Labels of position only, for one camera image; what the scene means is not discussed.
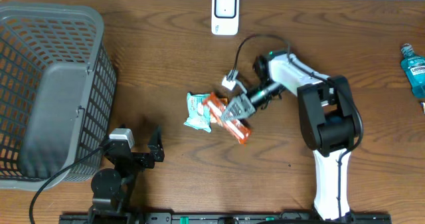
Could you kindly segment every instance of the wire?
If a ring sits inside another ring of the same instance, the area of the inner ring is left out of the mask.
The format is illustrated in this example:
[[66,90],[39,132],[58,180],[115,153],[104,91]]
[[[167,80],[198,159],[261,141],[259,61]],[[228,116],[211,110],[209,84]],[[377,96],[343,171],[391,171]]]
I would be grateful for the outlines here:
[[228,80],[233,78],[234,71],[236,70],[236,67],[238,66],[238,57],[239,57],[239,52],[240,52],[242,46],[245,44],[246,41],[249,41],[250,39],[253,39],[253,38],[256,38],[256,37],[266,37],[266,38],[278,39],[279,41],[283,42],[288,47],[288,53],[290,52],[289,49],[290,49],[291,45],[289,44],[289,42],[287,40],[281,38],[278,35],[271,35],[271,34],[253,34],[253,35],[250,35],[250,36],[246,37],[238,47],[238,51],[236,52],[236,57],[234,58],[233,68],[227,76]]
[[54,179],[56,179],[58,176],[60,176],[62,173],[68,171],[69,169],[77,166],[78,164],[81,164],[82,162],[86,161],[88,158],[90,158],[91,156],[93,156],[94,154],[96,154],[97,152],[99,152],[100,150],[103,149],[103,145],[100,144],[99,148],[96,148],[95,150],[93,150],[92,152],[90,152],[89,154],[87,154],[85,157],[81,158],[80,160],[78,160],[77,162],[74,162],[73,164],[70,164],[68,167],[58,171],[57,173],[55,173],[53,176],[51,176],[49,179],[47,179],[47,181],[40,187],[40,189],[35,193],[33,200],[31,201],[31,204],[29,205],[29,221],[31,222],[31,224],[35,224],[34,221],[34,214],[33,214],[33,210],[34,210],[34,204],[35,201],[37,200],[37,198],[39,197],[40,193],[43,191],[44,188],[47,187],[47,185],[52,182]]
[[315,75],[315,73],[314,72],[308,72],[308,71],[306,71],[304,68],[302,68],[302,67],[300,67],[300,66],[298,66],[296,63],[294,63],[293,61],[292,61],[292,59],[290,58],[290,54],[291,54],[291,44],[287,41],[287,40],[285,40],[285,39],[283,39],[283,38],[281,38],[280,36],[277,36],[277,35],[270,35],[270,34],[253,34],[253,35],[250,35],[250,36],[248,36],[248,37],[246,37],[242,42],[241,42],[241,44],[239,45],[239,47],[238,47],[238,51],[236,52],[236,58],[235,58],[235,60],[234,60],[234,65],[233,65],[233,69],[230,71],[230,73],[229,73],[229,75],[228,75],[228,77],[227,77],[227,79],[229,79],[229,78],[232,78],[233,77],[233,74],[234,74],[234,71],[236,70],[236,66],[237,66],[237,63],[238,63],[238,57],[239,57],[239,52],[240,52],[240,50],[241,50],[241,48],[242,48],[242,46],[244,45],[244,43],[246,42],[246,41],[248,41],[248,40],[250,40],[250,39],[252,39],[252,38],[255,38],[255,37],[268,37],[268,38],[274,38],[274,39],[278,39],[278,40],[280,40],[280,41],[282,41],[285,45],[286,45],[286,55],[287,55],[287,57],[288,57],[288,60],[295,66],[295,67],[297,67],[298,69],[300,69],[302,72],[304,72],[304,73],[306,73],[306,74],[308,74],[308,75],[310,75],[311,77],[313,77],[313,78],[316,78],[316,79],[318,79],[318,80],[320,80],[320,81],[322,81],[322,82],[324,82],[325,84],[327,84],[329,87],[332,87],[332,88],[334,88],[334,90],[336,91],[336,93],[338,93],[338,94],[340,94],[340,95],[342,95],[342,97],[350,104],[350,106],[352,107],[352,109],[354,110],[354,113],[355,113],[355,115],[356,115],[356,117],[357,117],[357,119],[358,119],[358,121],[359,121],[359,136],[358,136],[358,138],[357,138],[357,141],[356,141],[356,143],[353,145],[353,146],[351,146],[351,147],[348,147],[340,156],[339,156],[339,159],[338,159],[338,161],[337,161],[337,163],[338,163],[338,197],[337,197],[337,200],[338,200],[338,214],[339,214],[339,220],[342,222],[342,213],[341,213],[341,166],[342,166],[342,159],[344,158],[344,156],[346,156],[348,153],[350,153],[350,152],[352,152],[354,149],[356,149],[359,145],[360,145],[360,143],[361,143],[361,141],[362,141],[362,139],[363,139],[363,134],[364,134],[364,128],[363,128],[363,120],[362,120],[362,118],[361,118],[361,115],[360,115],[360,112],[359,112],[359,110],[357,109],[357,107],[356,107],[356,105],[354,104],[354,101],[353,101],[353,99],[352,98],[349,98],[349,96],[345,93],[345,92],[343,92],[342,90],[340,90],[339,89],[339,87],[333,82],[333,81],[331,81],[331,80],[327,80],[327,79],[324,79],[324,78],[322,78],[322,77],[319,77],[319,76],[317,76],[317,75]]

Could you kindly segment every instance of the bottle label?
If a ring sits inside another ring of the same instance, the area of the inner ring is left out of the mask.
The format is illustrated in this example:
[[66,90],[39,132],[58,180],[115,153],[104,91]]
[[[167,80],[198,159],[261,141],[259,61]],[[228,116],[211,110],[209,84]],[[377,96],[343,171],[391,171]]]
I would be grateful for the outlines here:
[[410,71],[412,72],[413,75],[424,74],[425,66],[416,66],[416,67],[410,68]]

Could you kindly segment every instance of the green connector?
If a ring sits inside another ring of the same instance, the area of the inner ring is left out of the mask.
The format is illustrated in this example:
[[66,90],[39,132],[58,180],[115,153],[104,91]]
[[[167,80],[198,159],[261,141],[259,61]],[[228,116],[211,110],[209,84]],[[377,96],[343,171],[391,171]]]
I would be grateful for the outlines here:
[[188,217],[180,217],[180,224],[189,224]]

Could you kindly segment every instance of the orange snack bag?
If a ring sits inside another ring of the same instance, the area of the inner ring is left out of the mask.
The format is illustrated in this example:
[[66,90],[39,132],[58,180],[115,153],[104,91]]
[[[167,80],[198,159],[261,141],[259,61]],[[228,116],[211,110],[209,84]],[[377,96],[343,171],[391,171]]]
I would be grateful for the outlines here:
[[[227,106],[228,101],[227,98],[219,98],[219,100],[225,105]],[[217,122],[217,119],[215,119],[215,116],[213,114],[210,113],[210,123],[211,124],[218,124],[219,126],[222,126],[221,122]]]
[[204,100],[203,105],[210,109],[210,114],[215,117],[219,125],[226,128],[240,144],[245,144],[248,137],[251,135],[251,130],[245,127],[239,120],[221,121],[220,117],[226,110],[226,106],[217,98],[215,93],[211,93],[211,95]]

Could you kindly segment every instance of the white device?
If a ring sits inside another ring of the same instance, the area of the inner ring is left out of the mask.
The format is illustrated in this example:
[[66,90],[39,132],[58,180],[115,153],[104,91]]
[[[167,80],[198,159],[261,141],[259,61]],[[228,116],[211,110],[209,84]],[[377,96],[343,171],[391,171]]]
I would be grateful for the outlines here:
[[211,32],[235,35],[239,27],[239,0],[212,0]]

